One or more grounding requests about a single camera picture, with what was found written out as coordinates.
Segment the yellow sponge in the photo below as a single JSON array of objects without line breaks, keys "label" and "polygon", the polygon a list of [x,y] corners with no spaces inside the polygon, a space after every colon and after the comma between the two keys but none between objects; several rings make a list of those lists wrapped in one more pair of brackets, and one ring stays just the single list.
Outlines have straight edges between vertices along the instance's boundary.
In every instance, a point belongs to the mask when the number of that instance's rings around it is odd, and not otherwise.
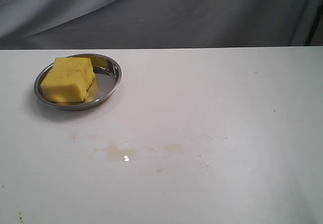
[{"label": "yellow sponge", "polygon": [[40,87],[48,101],[83,102],[94,79],[90,58],[56,58]]}]

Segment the amber liquid spill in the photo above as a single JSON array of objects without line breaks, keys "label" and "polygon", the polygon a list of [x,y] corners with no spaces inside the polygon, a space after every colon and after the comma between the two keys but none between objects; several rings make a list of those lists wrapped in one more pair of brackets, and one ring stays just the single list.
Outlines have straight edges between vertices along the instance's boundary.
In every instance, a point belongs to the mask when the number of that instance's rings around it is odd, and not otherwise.
[{"label": "amber liquid spill", "polygon": [[75,172],[103,174],[179,171],[198,162],[186,140],[114,139],[72,131],[65,137],[67,159]]}]

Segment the round stainless steel dish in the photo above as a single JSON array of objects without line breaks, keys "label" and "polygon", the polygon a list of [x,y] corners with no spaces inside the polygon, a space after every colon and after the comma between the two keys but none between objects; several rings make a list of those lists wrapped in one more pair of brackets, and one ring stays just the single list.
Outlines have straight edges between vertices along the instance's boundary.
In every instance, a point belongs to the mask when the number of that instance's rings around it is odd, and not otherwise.
[{"label": "round stainless steel dish", "polygon": [[100,54],[83,53],[67,56],[65,58],[69,57],[91,59],[95,79],[87,90],[88,98],[83,102],[72,103],[51,102],[45,98],[40,84],[52,68],[54,62],[43,69],[34,82],[34,92],[37,98],[46,105],[65,111],[90,109],[105,102],[113,94],[121,81],[122,71],[119,64],[115,60]]}]

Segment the grey backdrop cloth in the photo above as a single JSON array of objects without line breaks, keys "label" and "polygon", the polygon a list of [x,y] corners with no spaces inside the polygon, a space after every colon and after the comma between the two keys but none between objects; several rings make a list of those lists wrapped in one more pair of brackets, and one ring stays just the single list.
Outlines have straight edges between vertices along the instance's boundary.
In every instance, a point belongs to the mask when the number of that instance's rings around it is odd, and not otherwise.
[{"label": "grey backdrop cloth", "polygon": [[304,45],[322,0],[1,0],[1,49]]}]

